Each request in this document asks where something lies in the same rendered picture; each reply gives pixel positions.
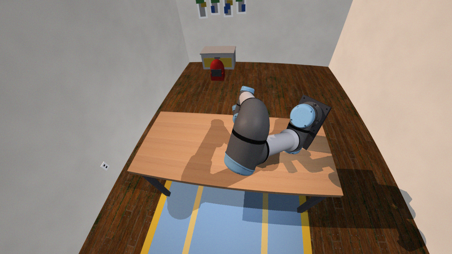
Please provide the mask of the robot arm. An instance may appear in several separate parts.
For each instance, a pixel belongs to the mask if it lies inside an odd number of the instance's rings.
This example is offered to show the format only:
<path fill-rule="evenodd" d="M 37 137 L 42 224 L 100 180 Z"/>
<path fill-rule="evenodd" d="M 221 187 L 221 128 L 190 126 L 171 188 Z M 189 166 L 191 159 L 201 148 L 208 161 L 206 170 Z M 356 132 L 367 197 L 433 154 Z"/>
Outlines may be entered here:
<path fill-rule="evenodd" d="M 250 176 L 257 165 L 280 152 L 298 154 L 312 126 L 321 121 L 317 103 L 304 102 L 290 113 L 287 129 L 269 135 L 270 121 L 266 105 L 254 95 L 255 89 L 242 86 L 232 106 L 233 129 L 225 151 L 224 163 L 239 175 Z"/>

